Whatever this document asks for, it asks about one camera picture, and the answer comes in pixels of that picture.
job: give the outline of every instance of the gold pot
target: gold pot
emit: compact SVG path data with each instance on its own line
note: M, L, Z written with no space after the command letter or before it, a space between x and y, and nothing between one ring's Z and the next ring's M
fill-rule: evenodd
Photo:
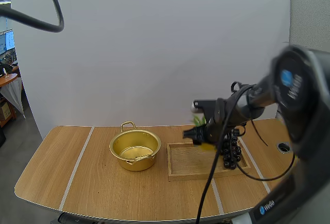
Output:
M127 124L132 124L133 129L123 131ZM120 133L111 140L109 147L123 168L142 171L155 163L160 138L150 131L137 129L132 121L127 121L120 126Z

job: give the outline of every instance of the computer monitor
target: computer monitor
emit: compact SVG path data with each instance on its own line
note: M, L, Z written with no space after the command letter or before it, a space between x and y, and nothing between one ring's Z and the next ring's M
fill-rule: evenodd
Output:
M6 52L6 36L0 35L0 54Z
M14 42L14 32L8 32L6 33L6 50L13 49L15 47Z

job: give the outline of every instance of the white backdrop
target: white backdrop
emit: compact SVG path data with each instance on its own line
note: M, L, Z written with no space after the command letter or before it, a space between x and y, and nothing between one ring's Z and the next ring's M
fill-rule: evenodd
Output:
M13 24L43 137L58 125L188 124L194 99L226 98L235 80L256 83L289 38L289 0L59 2L59 34ZM57 23L51 0L12 7Z

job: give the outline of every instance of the grape bunch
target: grape bunch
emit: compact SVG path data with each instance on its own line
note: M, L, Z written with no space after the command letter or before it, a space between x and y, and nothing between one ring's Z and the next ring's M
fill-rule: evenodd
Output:
M234 170L236 168L236 162L241 160L242 150L240 146L237 146L237 136L239 136L239 129L233 129L231 133L225 136L220 155L223 156L223 165L225 168Z

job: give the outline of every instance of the white stripe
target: white stripe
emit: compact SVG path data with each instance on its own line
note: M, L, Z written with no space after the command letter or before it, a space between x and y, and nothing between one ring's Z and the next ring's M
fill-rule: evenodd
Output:
M217 188L215 179L211 180L211 184L212 184L213 192L214 192L214 195L216 197L217 204L218 204L219 214L223 215L224 212L223 212L222 202L221 202L221 199L220 199L220 196L219 196L219 192L218 192L218 188Z
M72 181L73 181L74 175L76 174L76 171L77 171L77 169L78 169L78 166L79 166L79 163L80 163L81 157L83 157L83 154L84 154L85 149L86 149L86 147L87 147L88 141L89 141L89 139L91 138L91 135L92 135L92 133L93 133L93 130L94 130L94 126L92 126L92 128L91 128L91 130L90 130L90 132L89 132L89 134L88 134L88 137L87 137L87 139L86 139L86 141L85 141L85 144L84 144L84 146L83 146L82 149L81 149L81 152L80 152L80 155L79 155L79 157L78 157L78 159L77 159L77 162L76 162L76 164L75 164L75 166L74 166L74 168L73 168L73 171L72 171L72 173L71 173L71 177L70 177L70 179L69 179L69 181L68 181L67 188L65 189L65 192L64 192L64 195L63 195L63 198L62 198L61 204L60 204L60 208L58 209L59 211L62 211L62 209L63 209L63 206L64 206L64 203L65 203L65 200L67 199L67 196L68 196L68 193L69 193L70 186L71 186L71 184L72 184Z
M250 160L252 161L252 164L253 164L254 167L256 168L259 177L263 179L263 175L262 175L262 173L261 173L259 167L257 166L257 163L254 161L254 159L253 159L253 157L252 157L250 151L248 150L248 147L245 145L245 143L243 142L243 139L242 139L241 137L239 137L238 139L241 141L242 146L244 147L244 149L246 150L248 156L250 157ZM262 183L263 183L263 185L265 186L265 189L266 189L267 193L269 193L269 192L270 192L270 189L269 189L269 187L268 187L266 181L262 181Z

